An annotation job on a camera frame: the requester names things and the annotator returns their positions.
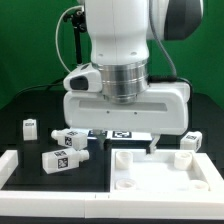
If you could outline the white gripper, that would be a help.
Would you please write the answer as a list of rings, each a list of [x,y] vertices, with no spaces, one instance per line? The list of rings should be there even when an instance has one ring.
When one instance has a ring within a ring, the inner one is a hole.
[[[147,154],[156,151],[161,134],[181,135],[188,127],[190,87],[183,82],[153,83],[133,104],[114,104],[101,93],[67,92],[64,117],[72,128],[94,129],[101,150],[109,131],[151,133]]]

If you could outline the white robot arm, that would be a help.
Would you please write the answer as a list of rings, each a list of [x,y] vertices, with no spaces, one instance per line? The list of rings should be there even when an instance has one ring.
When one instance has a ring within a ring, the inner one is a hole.
[[[152,153],[162,135],[188,127],[190,85],[150,76],[147,42],[183,40],[200,25],[203,0],[85,0],[91,62],[64,79],[68,126],[145,132]]]

